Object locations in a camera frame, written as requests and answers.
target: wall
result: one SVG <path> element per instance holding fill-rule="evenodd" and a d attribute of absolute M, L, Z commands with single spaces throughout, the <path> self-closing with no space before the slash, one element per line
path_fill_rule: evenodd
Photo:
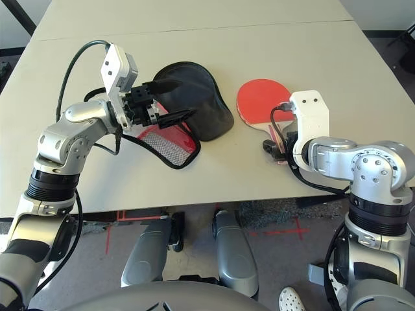
<path fill-rule="evenodd" d="M 415 22 L 415 0 L 340 0 L 363 30 L 405 30 Z"/>
<path fill-rule="evenodd" d="M 19 0 L 35 24 L 40 22 L 50 2 L 51 0 Z M 25 47 L 29 40 L 27 31 L 0 2 L 0 49 Z"/>

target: white sneaker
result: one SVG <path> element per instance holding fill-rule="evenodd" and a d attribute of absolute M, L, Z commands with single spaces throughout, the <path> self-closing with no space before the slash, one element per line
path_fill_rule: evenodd
<path fill-rule="evenodd" d="M 288 286 L 279 295 L 279 311 L 305 311 L 300 296 L 294 288 Z"/>

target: white table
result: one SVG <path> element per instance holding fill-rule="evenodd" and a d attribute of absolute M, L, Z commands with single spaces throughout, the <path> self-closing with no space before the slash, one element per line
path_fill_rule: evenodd
<path fill-rule="evenodd" d="M 54 121 L 69 61 L 82 44 L 97 38 L 113 41 L 134 56 L 139 68 L 137 84 L 152 80 L 158 70 L 173 62 L 202 64 L 215 77 L 235 125 L 226 135 L 202 143 L 199 156 L 179 171 L 129 142 L 122 143 L 117 157 L 93 149 L 78 186 L 87 213 L 324 194 L 301 184 L 288 167 L 273 163 L 262 151 L 267 134 L 247 127 L 239 118 L 237 90 L 255 78 L 277 80 L 291 91 L 319 90 L 330 110 L 333 137 L 359 143 L 391 139 L 415 150 L 411 125 L 415 107 L 354 21 L 295 21 L 100 36 L 94 31 L 68 34 L 72 30 L 67 27 L 67 38 L 51 39 L 51 34 L 46 39 L 48 19 L 63 10 L 58 5 L 51 8 L 54 11 L 48 10 L 0 96 L 0 216 L 14 214 L 19 195 L 27 188 L 37 139 Z M 103 57 L 104 51 L 98 47 L 82 55 L 69 79 L 64 108 L 102 86 L 99 68 Z M 112 146 L 113 137 L 102 141 Z M 306 176 L 314 182 L 345 186 Z"/>

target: floor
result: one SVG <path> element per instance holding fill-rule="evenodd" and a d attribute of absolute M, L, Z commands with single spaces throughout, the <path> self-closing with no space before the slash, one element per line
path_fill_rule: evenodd
<path fill-rule="evenodd" d="M 370 40 L 412 100 L 415 100 L 414 75 L 400 68 L 398 60 L 405 52 L 401 43 L 386 47 L 388 38 Z M 234 209 L 235 204 L 221 205 Z M 211 217 L 215 205 L 180 207 L 186 212 L 185 247 L 181 253 L 168 252 L 164 279 L 180 275 L 199 274 L 217 277 L 215 240 L 211 234 Z M 323 288 L 307 280 L 307 264 L 320 262 L 334 230 L 341 222 L 337 219 L 295 219 L 282 225 L 251 231 L 246 230 L 259 272 L 259 302 L 270 310 L 278 310 L 278 295 L 287 285 L 295 287 L 308 311 L 329 311 Z M 410 222 L 415 224 L 415 215 Z M 120 286 L 125 262 L 136 238 L 145 225 L 132 223 L 113 225 L 100 233 L 82 236 L 71 260 L 53 281 L 36 297 L 30 307 L 55 310 L 90 297 L 116 290 Z M 410 249 L 409 280 L 407 288 L 415 294 L 415 248 Z"/>

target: ping pong paddle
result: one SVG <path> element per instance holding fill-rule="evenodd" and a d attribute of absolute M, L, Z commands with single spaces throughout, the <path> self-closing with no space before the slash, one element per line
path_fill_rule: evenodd
<path fill-rule="evenodd" d="M 283 143 L 272 127 L 270 114 L 272 108 L 282 102 L 289 102 L 290 92 L 282 84 L 268 79 L 251 80 L 245 83 L 238 91 L 237 109 L 245 124 L 267 132 L 276 142 L 281 153 L 285 153 Z M 291 111 L 277 110 L 274 120 L 282 132 L 294 121 Z"/>

